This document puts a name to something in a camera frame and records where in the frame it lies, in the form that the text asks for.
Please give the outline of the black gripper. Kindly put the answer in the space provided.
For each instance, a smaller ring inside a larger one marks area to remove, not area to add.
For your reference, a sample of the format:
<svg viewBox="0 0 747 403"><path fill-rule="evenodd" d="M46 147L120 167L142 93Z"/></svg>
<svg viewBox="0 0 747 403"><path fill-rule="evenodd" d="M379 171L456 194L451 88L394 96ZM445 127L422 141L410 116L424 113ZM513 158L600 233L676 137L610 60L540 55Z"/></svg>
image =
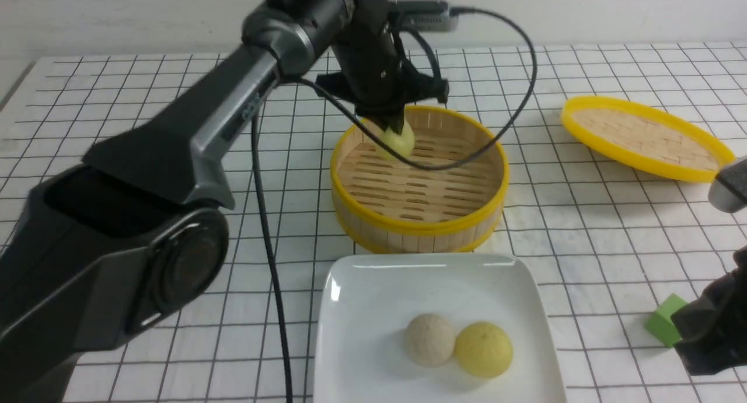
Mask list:
<svg viewBox="0 0 747 403"><path fill-rule="evenodd" d="M352 0L352 19L331 45L340 70L318 76L316 84L365 118L382 118L383 131L402 135L405 105L446 103L450 88L439 69L427 75L408 60L399 33L413 28L392 25L389 1Z"/></svg>

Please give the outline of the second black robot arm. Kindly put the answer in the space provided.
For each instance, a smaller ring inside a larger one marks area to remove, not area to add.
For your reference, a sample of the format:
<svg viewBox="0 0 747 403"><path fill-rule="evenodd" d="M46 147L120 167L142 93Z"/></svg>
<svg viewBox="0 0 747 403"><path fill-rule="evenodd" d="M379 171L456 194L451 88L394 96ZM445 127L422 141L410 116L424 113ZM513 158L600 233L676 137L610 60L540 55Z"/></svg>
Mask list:
<svg viewBox="0 0 747 403"><path fill-rule="evenodd" d="M708 200L721 212L745 209L745 157L718 172ZM671 317L681 335L674 348L690 376L715 376L746 364L746 248L732 257L734 270L712 281L698 299Z"/></svg>

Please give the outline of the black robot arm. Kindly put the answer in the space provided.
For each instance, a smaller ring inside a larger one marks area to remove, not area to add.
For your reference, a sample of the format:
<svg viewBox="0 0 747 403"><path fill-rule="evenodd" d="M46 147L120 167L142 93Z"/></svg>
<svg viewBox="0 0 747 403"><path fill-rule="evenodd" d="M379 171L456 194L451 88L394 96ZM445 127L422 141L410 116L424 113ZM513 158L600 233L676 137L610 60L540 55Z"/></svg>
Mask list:
<svg viewBox="0 0 747 403"><path fill-rule="evenodd" d="M2 253L2 401L61 402L78 358L119 348L200 296L221 271L235 205L222 167L270 92L331 48L318 77L377 124L446 100L393 40L397 19L448 31L443 0L264 0L239 47L154 118L94 143L29 191Z"/></svg>

